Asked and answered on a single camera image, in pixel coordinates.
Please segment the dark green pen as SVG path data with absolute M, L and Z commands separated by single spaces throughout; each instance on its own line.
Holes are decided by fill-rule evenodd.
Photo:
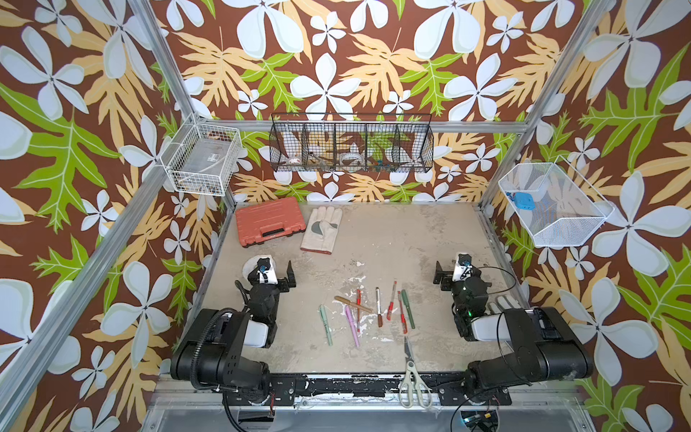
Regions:
M 408 313 L 408 320 L 410 321 L 410 327 L 412 329 L 415 329 L 416 324 L 415 324 L 414 316 L 413 316 L 412 309 L 410 306 L 410 299 L 408 298 L 408 294 L 407 294 L 405 289 L 403 289 L 401 291 L 401 300 L 402 300 L 402 303 L 403 303 L 404 308 L 406 310 L 406 313 Z

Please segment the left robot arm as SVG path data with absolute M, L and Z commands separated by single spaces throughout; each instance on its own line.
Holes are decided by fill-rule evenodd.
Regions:
M 237 390 L 264 397 L 270 388 L 266 363 L 242 356 L 244 347 L 271 347 L 277 333 L 280 295 L 297 286 L 293 266 L 286 276 L 275 276 L 271 257 L 250 263 L 246 288 L 235 282 L 243 304 L 239 310 L 202 309 L 171 360 L 173 379 L 189 382 L 196 390 Z

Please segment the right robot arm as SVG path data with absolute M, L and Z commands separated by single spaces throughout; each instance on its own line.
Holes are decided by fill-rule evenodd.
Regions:
M 509 344 L 511 351 L 473 361 L 464 372 L 467 394 L 501 390 L 522 384 L 589 378 L 594 358 L 554 307 L 486 311 L 489 283 L 482 270 L 461 254 L 453 270 L 435 264 L 433 284 L 452 295 L 452 314 L 461 338 L 469 342 Z

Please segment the brown gold pen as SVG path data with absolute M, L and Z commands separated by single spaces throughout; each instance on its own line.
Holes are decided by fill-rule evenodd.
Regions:
M 368 314 L 374 313 L 374 310 L 373 310 L 372 308 L 369 308 L 369 307 L 367 307 L 367 306 L 365 306 L 365 305 L 363 305 L 363 304 L 357 305 L 356 302 L 353 302 L 353 301 L 351 301 L 351 300 L 349 300 L 349 299 L 347 299 L 347 298 L 345 298 L 345 297 L 342 297 L 342 296 L 335 296 L 334 299 L 335 299 L 336 301 L 338 301 L 338 302 L 341 302 L 341 303 L 343 303 L 343 304 L 349 306 L 349 307 L 359 308 L 361 311 L 364 311 L 364 312 L 366 312 L 366 313 L 368 313 Z

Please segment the clear red-capped pen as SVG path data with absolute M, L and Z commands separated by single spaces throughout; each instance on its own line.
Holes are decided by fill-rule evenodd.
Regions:
M 386 318 L 387 320 L 392 320 L 392 313 L 394 310 L 395 300 L 397 296 L 397 281 L 394 280 L 392 284 L 392 293 L 390 294 L 390 302 L 387 308 Z

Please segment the pink pen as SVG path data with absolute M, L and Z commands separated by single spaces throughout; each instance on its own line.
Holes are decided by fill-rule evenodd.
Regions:
M 356 321 L 354 320 L 354 314 L 352 313 L 351 308 L 349 306 L 345 306 L 345 316 L 347 316 L 348 325 L 351 330 L 352 337 L 354 339 L 354 345 L 356 346 L 356 348 L 359 348 L 360 341 L 358 337 Z

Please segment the red gel pen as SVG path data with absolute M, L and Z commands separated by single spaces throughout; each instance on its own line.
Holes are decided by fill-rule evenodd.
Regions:
M 356 290 L 356 304 L 357 305 L 362 304 L 362 290 L 361 289 Z M 361 311 L 359 308 L 356 308 L 356 318 L 357 318 L 357 324 L 359 325 L 360 318 L 361 318 Z

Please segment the light green pen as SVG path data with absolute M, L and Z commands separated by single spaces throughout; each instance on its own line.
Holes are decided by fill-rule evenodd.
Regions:
M 326 334 L 328 345 L 330 347 L 332 347 L 333 346 L 333 338 L 332 338 L 331 329 L 329 326 L 329 314 L 328 314 L 327 308 L 323 304 L 320 306 L 320 318 L 321 318 L 322 324 L 323 324 L 324 329 L 325 329 L 325 334 Z

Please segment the white tape roll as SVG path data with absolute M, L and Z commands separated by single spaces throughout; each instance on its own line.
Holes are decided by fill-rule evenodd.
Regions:
M 252 284 L 259 284 L 257 282 L 257 277 L 255 275 L 255 271 L 257 270 L 257 261 L 261 257 L 271 257 L 271 255 L 257 255 L 255 257 L 252 257 L 251 259 L 248 259 L 248 261 L 244 264 L 243 269 L 242 269 L 242 275 L 247 279 L 247 281 Z

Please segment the beige work glove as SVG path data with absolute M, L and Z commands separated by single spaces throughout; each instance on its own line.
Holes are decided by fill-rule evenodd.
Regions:
M 321 206 L 313 210 L 303 235 L 301 250 L 331 255 L 342 218 L 343 211 L 338 207 Z

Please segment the red plastic tool case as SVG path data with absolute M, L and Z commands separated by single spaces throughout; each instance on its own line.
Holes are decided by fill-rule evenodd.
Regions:
M 307 225 L 295 197 L 282 198 L 237 210 L 239 244 L 243 248 L 271 239 L 305 232 Z

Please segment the blue object in basket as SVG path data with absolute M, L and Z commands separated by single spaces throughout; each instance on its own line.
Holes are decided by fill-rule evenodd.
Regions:
M 512 195 L 511 201 L 516 205 L 518 210 L 532 212 L 536 208 L 536 202 L 532 194 L 525 192 L 516 192 Z

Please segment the white mesh basket right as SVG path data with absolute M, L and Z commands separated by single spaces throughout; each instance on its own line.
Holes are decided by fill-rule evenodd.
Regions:
M 615 207 L 566 158 L 523 162 L 498 182 L 522 227 L 538 248 L 581 247 L 613 215 Z M 532 194 L 536 208 L 518 210 L 516 192 Z

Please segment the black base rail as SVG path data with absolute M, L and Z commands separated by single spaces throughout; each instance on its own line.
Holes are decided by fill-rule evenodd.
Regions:
M 465 397 L 469 404 L 493 403 L 498 406 L 512 404 L 509 391 L 473 391 L 470 379 L 464 372 L 423 373 L 421 377 L 428 385 L 435 401 L 443 406 L 457 406 Z M 300 398 L 322 395 L 351 396 L 351 398 L 373 397 L 382 400 L 386 396 L 396 397 L 403 374 L 271 374 L 266 391 L 250 391 L 233 388 L 226 392 L 231 407 L 289 407 Z

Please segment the white handled scissors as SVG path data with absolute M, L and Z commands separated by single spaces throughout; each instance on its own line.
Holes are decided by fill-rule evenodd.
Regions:
M 404 352 L 406 369 L 399 384 L 399 404 L 405 409 L 411 409 L 417 402 L 422 409 L 429 410 L 433 405 L 432 391 L 417 370 L 408 337 L 404 338 Z

